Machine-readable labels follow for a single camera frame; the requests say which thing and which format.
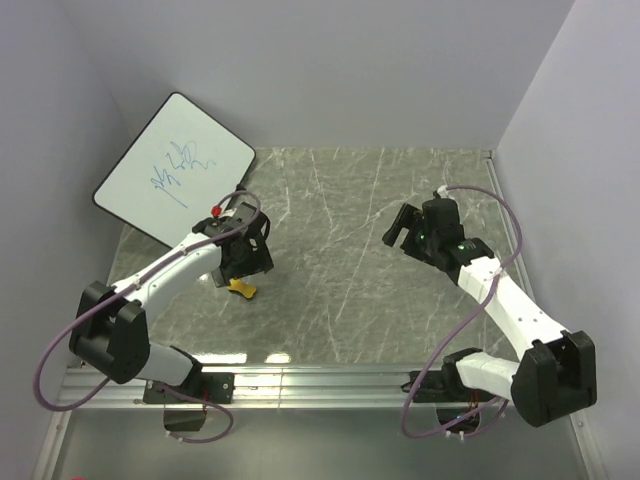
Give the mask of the yellow bone-shaped eraser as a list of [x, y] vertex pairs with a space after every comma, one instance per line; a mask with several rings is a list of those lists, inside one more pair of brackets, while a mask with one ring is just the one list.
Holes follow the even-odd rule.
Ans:
[[245, 283], [241, 279], [231, 279], [230, 284], [227, 286], [227, 290], [246, 300], [252, 300], [257, 293], [256, 287]]

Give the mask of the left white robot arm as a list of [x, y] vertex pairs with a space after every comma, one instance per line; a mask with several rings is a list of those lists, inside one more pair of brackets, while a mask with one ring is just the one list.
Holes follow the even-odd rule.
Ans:
[[174, 248], [139, 272], [81, 295], [70, 351], [109, 380], [157, 383], [180, 402], [204, 395], [201, 363], [188, 352], [151, 341], [149, 327], [171, 301], [201, 276], [228, 287], [273, 267], [269, 217], [247, 203], [199, 221]]

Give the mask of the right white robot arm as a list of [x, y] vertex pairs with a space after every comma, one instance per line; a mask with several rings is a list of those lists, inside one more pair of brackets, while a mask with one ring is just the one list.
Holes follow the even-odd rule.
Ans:
[[540, 427], [597, 401], [596, 349], [583, 331], [570, 332], [544, 313], [479, 238], [468, 238], [452, 199], [403, 204], [382, 237], [408, 256], [437, 268], [483, 306], [516, 353], [493, 357], [471, 347], [447, 355], [438, 370], [412, 372], [405, 392], [419, 403], [456, 402], [479, 393], [513, 403]]

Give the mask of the white whiteboard black frame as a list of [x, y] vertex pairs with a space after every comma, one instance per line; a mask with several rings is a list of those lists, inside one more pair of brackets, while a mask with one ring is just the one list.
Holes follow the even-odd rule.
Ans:
[[173, 248], [236, 190], [255, 158], [254, 148], [173, 92], [99, 184], [93, 202]]

